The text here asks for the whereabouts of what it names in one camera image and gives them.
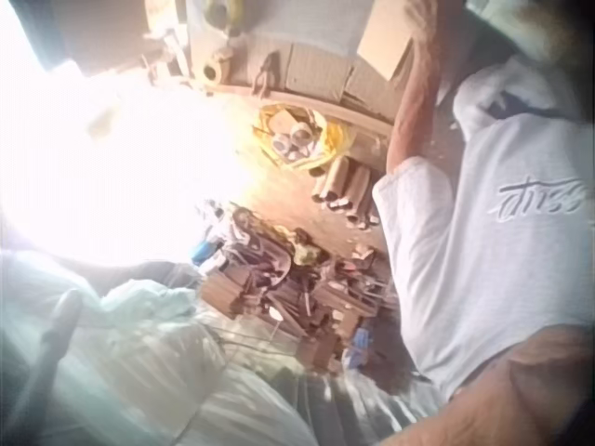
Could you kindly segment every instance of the wooden floor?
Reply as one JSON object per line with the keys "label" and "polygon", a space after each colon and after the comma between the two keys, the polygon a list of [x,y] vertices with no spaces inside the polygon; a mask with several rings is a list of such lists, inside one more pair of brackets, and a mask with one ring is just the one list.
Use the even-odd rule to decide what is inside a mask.
{"label": "wooden floor", "polygon": [[[356,243],[366,243],[386,253],[384,235],[380,227],[368,231],[346,227],[346,218],[336,215],[311,200],[314,178],[307,172],[282,170],[265,157],[253,142],[250,125],[256,110],[239,99],[228,99],[226,113],[237,130],[235,157],[251,180],[233,191],[231,200],[247,207],[275,225],[292,230],[302,228],[314,242],[332,254],[349,256]],[[382,166],[386,151],[355,153],[369,164]]]}

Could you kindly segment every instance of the clutter of items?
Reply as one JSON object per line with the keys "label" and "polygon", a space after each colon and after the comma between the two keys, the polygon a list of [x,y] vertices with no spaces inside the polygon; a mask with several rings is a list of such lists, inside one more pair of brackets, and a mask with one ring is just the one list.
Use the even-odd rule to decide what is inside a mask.
{"label": "clutter of items", "polygon": [[356,244],[333,256],[300,228],[272,225],[243,207],[209,202],[212,226],[192,252],[206,276],[202,299],[232,320],[260,318],[298,339],[308,369],[337,374],[365,364],[370,327],[395,302],[386,260]]}

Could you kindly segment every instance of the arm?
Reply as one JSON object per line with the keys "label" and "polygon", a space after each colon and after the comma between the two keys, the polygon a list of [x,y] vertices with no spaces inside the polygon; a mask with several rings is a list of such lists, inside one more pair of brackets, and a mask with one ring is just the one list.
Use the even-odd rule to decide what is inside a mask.
{"label": "arm", "polygon": [[407,158],[421,155],[424,140],[432,129],[440,83],[437,3],[413,0],[406,5],[414,61],[390,137],[388,174]]}

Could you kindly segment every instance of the paper roll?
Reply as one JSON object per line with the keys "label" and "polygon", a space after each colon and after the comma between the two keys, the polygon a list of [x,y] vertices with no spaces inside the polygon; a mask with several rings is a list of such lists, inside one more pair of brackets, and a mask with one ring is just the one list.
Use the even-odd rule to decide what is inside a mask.
{"label": "paper roll", "polygon": [[314,140],[312,129],[307,123],[297,123],[291,127],[291,142],[298,147],[306,147]]}

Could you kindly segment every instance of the white t-shirt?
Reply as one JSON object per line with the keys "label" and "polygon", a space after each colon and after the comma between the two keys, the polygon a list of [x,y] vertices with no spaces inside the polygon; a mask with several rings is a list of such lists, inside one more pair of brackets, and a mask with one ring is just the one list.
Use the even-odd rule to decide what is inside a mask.
{"label": "white t-shirt", "polygon": [[531,114],[469,137],[456,198],[421,157],[376,184],[403,341],[446,398],[539,329],[593,323],[592,190],[593,126]]}

